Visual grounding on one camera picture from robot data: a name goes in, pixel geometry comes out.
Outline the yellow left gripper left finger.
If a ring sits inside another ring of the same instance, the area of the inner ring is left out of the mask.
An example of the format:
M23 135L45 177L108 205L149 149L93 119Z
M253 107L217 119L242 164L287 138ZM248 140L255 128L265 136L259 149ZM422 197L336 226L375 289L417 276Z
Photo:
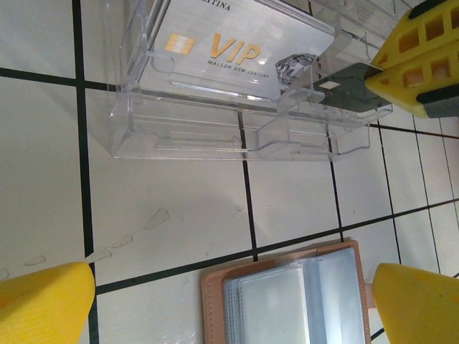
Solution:
M0 344L78 344L94 297L86 262L0 281Z

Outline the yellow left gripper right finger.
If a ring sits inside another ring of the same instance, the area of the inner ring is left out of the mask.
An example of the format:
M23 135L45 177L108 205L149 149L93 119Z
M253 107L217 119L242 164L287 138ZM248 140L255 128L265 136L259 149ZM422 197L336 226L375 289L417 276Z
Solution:
M384 263L372 294L390 344L459 344L459 279Z

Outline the black card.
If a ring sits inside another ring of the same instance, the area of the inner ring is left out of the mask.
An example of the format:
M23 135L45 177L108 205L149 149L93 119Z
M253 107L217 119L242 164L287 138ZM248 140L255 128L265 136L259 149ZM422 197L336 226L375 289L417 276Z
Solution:
M389 105L390 102L376 95L365 85L365 80L382 70L357 62L313 83L314 90L322 92L322 105L342 110L365 113Z

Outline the pink leather card holder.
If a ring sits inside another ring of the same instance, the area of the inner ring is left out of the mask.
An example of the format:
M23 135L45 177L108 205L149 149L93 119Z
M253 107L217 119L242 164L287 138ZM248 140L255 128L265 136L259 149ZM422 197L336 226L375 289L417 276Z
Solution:
M371 344L355 240L268 256L201 280L205 344Z

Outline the silver VIP card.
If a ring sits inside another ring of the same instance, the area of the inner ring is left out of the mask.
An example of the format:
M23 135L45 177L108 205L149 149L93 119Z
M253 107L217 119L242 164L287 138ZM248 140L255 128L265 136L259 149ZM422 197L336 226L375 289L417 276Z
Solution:
M334 28L281 0L169 0L150 39L143 90L276 101Z

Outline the clear acrylic card stand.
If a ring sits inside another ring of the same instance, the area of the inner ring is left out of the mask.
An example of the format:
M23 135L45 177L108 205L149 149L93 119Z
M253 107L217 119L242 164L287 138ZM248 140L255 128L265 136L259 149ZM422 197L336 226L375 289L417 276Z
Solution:
M333 161L370 146L370 125L390 114L322 105L313 83L357 62L371 65L397 23L376 0L281 0L334 28L334 41L276 101L143 90L158 16L169 0L103 0L118 98L110 114L116 158Z

